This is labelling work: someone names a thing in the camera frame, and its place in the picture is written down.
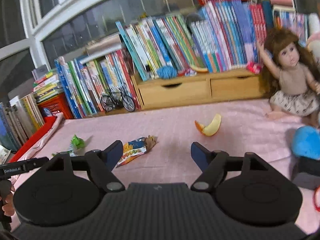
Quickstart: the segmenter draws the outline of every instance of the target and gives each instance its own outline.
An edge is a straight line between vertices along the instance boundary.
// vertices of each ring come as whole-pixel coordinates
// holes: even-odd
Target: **doll's arm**
[[[307,84],[314,92],[317,93],[317,95],[319,95],[320,94],[320,84],[315,80],[315,78],[313,77],[313,74],[311,73],[311,71],[307,67],[304,67],[303,70],[304,70],[304,74],[306,76]]]
[[[269,57],[269,55],[264,51],[264,44],[261,45],[259,44],[259,42],[257,42],[257,48],[265,66],[268,68],[268,70],[271,72],[271,74],[275,79],[279,79],[280,68],[273,62],[273,60]]]

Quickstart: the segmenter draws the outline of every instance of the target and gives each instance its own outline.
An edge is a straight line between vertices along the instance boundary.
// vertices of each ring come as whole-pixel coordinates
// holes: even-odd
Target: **doll's face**
[[[296,66],[300,55],[294,43],[290,43],[287,47],[280,51],[278,61],[282,67]]]

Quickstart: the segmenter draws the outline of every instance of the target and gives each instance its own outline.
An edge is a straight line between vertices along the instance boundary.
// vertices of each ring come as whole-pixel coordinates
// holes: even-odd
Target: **doll's dress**
[[[310,72],[302,63],[281,69],[280,90],[271,98],[270,104],[294,115],[307,116],[319,108],[319,99],[307,84],[306,74]]]

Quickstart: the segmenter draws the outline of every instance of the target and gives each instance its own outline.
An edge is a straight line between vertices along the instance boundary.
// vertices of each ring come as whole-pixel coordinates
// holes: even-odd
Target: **bicycle wheel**
[[[114,106],[113,106],[113,104],[110,103],[110,101],[111,100],[110,100],[109,96],[102,96],[101,97],[100,103],[106,112],[110,112],[114,109]]]
[[[122,104],[124,109],[128,112],[134,112],[136,110],[136,105],[133,99],[127,95],[122,96]]]

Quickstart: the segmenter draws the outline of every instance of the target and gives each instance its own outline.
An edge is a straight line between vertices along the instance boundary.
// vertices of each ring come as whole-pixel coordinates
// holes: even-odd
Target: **toy bicycle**
[[[122,107],[128,112],[134,112],[136,109],[132,97],[130,97],[122,87],[120,87],[118,91],[109,91],[109,94],[102,94],[100,103],[106,112]]]

